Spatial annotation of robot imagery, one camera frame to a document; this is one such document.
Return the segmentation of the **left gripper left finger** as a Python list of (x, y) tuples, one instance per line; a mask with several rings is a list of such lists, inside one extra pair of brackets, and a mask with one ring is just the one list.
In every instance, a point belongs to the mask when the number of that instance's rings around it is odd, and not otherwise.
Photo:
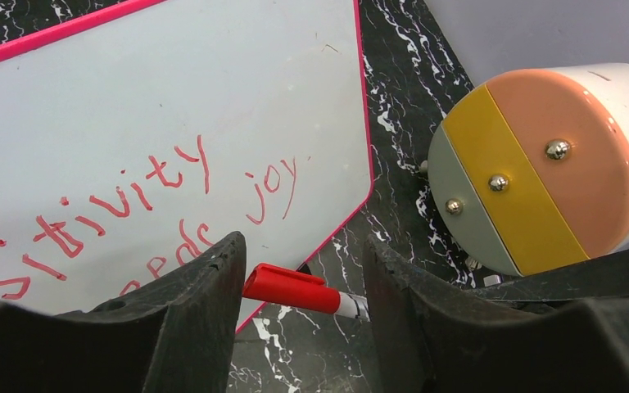
[(232, 232), (87, 313), (0, 302), (0, 392), (225, 391), (246, 262)]

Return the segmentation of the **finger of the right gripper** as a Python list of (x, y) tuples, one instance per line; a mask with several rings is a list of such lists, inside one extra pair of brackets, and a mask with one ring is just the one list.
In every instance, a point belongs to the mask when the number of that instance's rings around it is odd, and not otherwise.
[(468, 293), (534, 314), (581, 299), (629, 297), (629, 250)]

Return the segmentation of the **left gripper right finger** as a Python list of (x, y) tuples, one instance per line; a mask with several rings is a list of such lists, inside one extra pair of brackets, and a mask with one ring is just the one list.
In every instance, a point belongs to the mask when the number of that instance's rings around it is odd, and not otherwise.
[(629, 392), (629, 297), (512, 309), (376, 238), (363, 266), (386, 392)]

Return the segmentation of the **red whiteboard marker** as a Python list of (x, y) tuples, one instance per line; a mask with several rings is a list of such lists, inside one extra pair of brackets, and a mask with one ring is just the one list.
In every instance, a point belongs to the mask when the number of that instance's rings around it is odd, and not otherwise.
[(369, 307), (367, 299), (347, 292), (339, 292), (339, 306), (336, 315), (369, 322)]

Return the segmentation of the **red marker cap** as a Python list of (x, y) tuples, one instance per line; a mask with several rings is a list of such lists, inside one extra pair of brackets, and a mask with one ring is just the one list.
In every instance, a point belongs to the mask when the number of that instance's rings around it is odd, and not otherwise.
[(252, 270), (242, 296), (326, 314), (334, 314), (341, 304), (339, 291), (326, 287), (322, 278), (266, 263)]

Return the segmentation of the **pink framed whiteboard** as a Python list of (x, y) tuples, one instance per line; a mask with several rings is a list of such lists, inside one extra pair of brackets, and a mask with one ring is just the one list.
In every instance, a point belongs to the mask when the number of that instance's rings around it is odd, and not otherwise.
[(240, 231), (295, 269), (372, 192), (356, 1), (127, 1), (0, 44), (0, 300), (89, 310)]

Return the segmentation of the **white cylinder orange end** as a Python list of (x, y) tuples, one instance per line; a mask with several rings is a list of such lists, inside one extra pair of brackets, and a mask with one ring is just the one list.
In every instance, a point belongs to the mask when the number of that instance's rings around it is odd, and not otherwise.
[(629, 64), (488, 79), (437, 126), (423, 170), (452, 237), (499, 273), (629, 249)]

